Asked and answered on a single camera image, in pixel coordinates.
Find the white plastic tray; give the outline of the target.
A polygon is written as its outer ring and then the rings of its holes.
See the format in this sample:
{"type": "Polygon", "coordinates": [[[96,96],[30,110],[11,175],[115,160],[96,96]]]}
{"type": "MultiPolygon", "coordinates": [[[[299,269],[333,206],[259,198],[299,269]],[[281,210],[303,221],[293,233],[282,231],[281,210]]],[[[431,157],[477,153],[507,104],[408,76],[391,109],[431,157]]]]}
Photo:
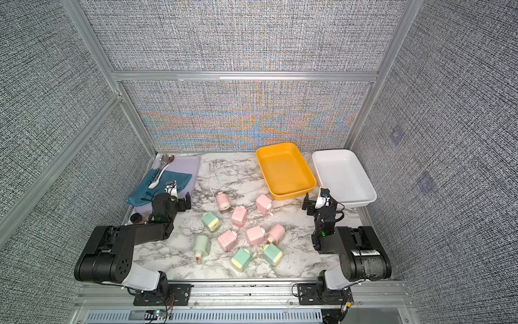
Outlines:
{"type": "Polygon", "coordinates": [[[316,151],[312,161],[321,188],[346,208],[366,207],[377,199],[360,160],[347,149],[316,151]]]}

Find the pink sharpener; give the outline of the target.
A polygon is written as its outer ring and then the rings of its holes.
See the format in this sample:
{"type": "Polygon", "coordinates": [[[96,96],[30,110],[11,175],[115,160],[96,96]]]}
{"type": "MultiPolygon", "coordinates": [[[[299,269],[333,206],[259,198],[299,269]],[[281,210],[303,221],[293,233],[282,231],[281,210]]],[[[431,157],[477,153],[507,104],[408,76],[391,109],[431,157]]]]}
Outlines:
{"type": "Polygon", "coordinates": [[[275,224],[267,233],[269,244],[279,244],[285,237],[286,230],[281,224],[275,224]]]}
{"type": "Polygon", "coordinates": [[[258,246],[265,240],[266,230],[261,226],[255,226],[246,230],[246,238],[250,247],[258,246]]]}
{"type": "Polygon", "coordinates": [[[245,226],[248,218],[248,210],[243,206],[238,206],[234,209],[231,216],[231,223],[238,228],[245,226]]]}
{"type": "Polygon", "coordinates": [[[230,252],[238,245],[237,233],[228,229],[218,237],[218,242],[223,252],[230,252]]]}
{"type": "Polygon", "coordinates": [[[230,202],[228,196],[223,192],[219,192],[216,195],[216,202],[217,202],[220,212],[226,212],[229,209],[231,209],[231,202],[230,202]]]}
{"type": "Polygon", "coordinates": [[[268,198],[265,194],[261,194],[256,199],[256,209],[263,215],[272,213],[272,199],[268,198]]]}

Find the yellow plastic tray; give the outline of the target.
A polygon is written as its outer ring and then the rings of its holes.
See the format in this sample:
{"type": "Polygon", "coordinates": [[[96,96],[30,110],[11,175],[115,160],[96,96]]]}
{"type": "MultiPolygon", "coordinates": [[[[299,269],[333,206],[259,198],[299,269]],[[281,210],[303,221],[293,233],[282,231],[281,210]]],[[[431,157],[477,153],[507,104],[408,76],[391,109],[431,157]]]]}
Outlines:
{"type": "Polygon", "coordinates": [[[256,150],[268,190],[276,201],[297,198],[316,187],[316,178],[294,143],[279,143],[256,150]]]}

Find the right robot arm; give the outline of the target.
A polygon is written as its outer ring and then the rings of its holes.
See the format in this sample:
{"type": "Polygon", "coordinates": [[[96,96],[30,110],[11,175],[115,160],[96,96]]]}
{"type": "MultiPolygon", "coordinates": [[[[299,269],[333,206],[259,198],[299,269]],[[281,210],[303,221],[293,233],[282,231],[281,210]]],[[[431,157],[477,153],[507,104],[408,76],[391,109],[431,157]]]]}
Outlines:
{"type": "Polygon", "coordinates": [[[338,226],[345,217],[341,203],[330,190],[320,189],[315,200],[307,194],[302,210],[314,218],[311,235],[314,250],[320,255],[336,255],[339,264],[321,271],[316,283],[297,286],[301,305],[338,305],[352,299],[351,286],[375,282],[392,276],[392,265],[371,226],[338,226]]]}

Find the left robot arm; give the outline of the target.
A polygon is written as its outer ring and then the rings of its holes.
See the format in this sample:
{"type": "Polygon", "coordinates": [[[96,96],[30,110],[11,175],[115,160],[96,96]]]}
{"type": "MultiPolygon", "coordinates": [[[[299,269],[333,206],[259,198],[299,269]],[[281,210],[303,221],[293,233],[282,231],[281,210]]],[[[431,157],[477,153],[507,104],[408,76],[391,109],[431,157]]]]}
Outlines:
{"type": "Polygon", "coordinates": [[[169,295],[167,276],[134,263],[134,247],[169,239],[178,213],[192,207],[190,192],[179,198],[176,183],[165,187],[151,200],[152,213],[145,224],[97,226],[88,239],[75,269],[79,282],[125,287],[129,290],[169,295]]]}

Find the teal cloth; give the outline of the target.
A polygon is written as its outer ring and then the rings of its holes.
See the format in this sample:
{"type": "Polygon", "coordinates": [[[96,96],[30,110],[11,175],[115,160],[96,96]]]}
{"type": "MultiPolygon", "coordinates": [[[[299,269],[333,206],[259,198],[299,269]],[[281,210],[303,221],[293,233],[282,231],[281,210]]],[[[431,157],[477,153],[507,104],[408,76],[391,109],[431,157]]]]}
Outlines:
{"type": "Polygon", "coordinates": [[[165,171],[155,188],[149,188],[158,170],[150,170],[143,178],[136,190],[126,199],[127,204],[133,207],[139,207],[150,203],[156,194],[164,193],[165,187],[169,182],[176,182],[177,191],[180,192],[188,185],[192,179],[191,174],[178,173],[174,171],[165,171]]]}

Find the spice jar black lid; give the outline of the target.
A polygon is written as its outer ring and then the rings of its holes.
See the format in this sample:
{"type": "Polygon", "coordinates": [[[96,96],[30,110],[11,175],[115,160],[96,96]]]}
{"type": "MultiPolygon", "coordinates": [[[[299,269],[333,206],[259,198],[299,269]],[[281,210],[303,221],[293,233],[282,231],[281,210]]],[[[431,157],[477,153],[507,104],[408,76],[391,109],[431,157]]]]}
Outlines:
{"type": "Polygon", "coordinates": [[[129,217],[129,222],[132,224],[132,225],[141,225],[141,224],[145,224],[147,222],[147,218],[145,218],[144,216],[142,216],[140,213],[133,213],[130,217],[129,217]]]}

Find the lavender cutting board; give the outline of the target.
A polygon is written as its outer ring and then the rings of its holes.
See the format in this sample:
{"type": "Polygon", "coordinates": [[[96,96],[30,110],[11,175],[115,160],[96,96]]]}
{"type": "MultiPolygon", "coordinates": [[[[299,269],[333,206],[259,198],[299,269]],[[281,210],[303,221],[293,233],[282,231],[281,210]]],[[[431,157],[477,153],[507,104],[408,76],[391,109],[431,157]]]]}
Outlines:
{"type": "MultiPolygon", "coordinates": [[[[196,184],[196,179],[198,175],[198,170],[200,167],[200,158],[197,156],[176,156],[173,162],[167,167],[165,171],[174,171],[178,173],[191,174],[192,179],[188,182],[188,185],[178,193],[178,197],[183,197],[183,195],[188,191],[192,196],[194,186],[196,184]]],[[[144,217],[148,217],[152,213],[152,203],[148,203],[143,206],[133,207],[135,208],[136,213],[142,214],[144,217]]]]}

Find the metal spoon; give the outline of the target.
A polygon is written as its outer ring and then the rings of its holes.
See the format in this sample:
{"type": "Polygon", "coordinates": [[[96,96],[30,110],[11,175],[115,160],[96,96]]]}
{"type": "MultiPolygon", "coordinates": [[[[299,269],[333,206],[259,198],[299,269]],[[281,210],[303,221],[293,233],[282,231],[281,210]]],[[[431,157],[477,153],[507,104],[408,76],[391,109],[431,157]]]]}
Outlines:
{"type": "Polygon", "coordinates": [[[160,157],[157,156],[155,162],[153,163],[152,168],[154,170],[163,169],[168,163],[171,163],[174,160],[173,155],[162,154],[160,157]]]}

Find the green sharpener upper left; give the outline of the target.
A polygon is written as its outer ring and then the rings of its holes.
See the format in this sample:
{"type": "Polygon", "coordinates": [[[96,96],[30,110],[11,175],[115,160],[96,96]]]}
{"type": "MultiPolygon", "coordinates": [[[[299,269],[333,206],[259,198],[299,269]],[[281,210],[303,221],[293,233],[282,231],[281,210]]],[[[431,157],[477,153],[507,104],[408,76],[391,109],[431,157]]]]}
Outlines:
{"type": "Polygon", "coordinates": [[[204,224],[204,226],[210,231],[214,232],[216,231],[220,225],[221,221],[220,219],[213,213],[213,212],[206,212],[202,217],[201,220],[204,224]]]}

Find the green sharpener lying left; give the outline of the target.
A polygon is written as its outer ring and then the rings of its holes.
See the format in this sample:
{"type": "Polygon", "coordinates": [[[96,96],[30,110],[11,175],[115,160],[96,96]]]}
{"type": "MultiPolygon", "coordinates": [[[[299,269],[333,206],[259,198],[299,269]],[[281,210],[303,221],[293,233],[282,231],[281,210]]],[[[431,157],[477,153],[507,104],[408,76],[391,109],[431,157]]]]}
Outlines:
{"type": "Polygon", "coordinates": [[[196,262],[199,263],[205,257],[210,254],[211,242],[210,238],[207,236],[199,235],[195,238],[194,241],[194,254],[196,258],[196,262]]]}

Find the green sharpener front right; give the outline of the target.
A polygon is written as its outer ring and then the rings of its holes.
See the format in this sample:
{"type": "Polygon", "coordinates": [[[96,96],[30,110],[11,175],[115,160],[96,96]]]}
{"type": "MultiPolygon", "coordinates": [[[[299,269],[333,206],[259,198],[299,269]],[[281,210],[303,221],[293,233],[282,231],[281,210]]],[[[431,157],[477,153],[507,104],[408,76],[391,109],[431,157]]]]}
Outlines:
{"type": "Polygon", "coordinates": [[[267,242],[261,246],[263,257],[267,263],[273,267],[278,266],[283,258],[283,252],[273,243],[267,242]]]}

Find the green sharpener front left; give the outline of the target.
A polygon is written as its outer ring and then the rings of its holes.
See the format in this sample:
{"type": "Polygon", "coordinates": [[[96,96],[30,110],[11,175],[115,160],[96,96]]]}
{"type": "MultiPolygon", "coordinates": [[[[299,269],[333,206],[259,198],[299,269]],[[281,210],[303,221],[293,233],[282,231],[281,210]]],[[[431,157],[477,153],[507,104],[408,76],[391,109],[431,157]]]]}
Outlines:
{"type": "Polygon", "coordinates": [[[239,272],[243,272],[255,258],[250,248],[240,248],[231,259],[232,266],[239,272]]]}

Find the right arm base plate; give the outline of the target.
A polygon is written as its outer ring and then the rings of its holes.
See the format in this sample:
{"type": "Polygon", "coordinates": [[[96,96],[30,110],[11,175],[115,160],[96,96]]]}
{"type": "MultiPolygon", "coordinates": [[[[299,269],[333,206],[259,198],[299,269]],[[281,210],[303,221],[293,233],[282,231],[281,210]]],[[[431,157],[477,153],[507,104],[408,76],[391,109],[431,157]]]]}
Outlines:
{"type": "Polygon", "coordinates": [[[351,290],[329,290],[317,283],[297,283],[292,287],[292,294],[298,298],[299,304],[310,305],[348,305],[353,303],[351,290]]]}

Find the aluminium front rail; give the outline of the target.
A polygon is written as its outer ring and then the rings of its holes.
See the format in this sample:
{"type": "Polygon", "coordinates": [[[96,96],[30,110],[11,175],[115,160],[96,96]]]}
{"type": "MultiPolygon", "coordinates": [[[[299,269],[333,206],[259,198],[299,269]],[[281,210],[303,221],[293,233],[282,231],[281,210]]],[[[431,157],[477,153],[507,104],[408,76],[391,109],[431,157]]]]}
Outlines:
{"type": "MultiPolygon", "coordinates": [[[[267,279],[194,279],[172,281],[174,285],[189,284],[191,290],[175,303],[176,309],[280,309],[299,308],[297,295],[300,284],[315,284],[316,278],[267,278],[267,279]]],[[[407,292],[405,282],[382,280],[363,282],[351,287],[356,308],[414,308],[415,303],[407,292]]],[[[116,310],[133,309],[134,297],[128,291],[115,286],[84,285],[72,309],[116,310]]]]}

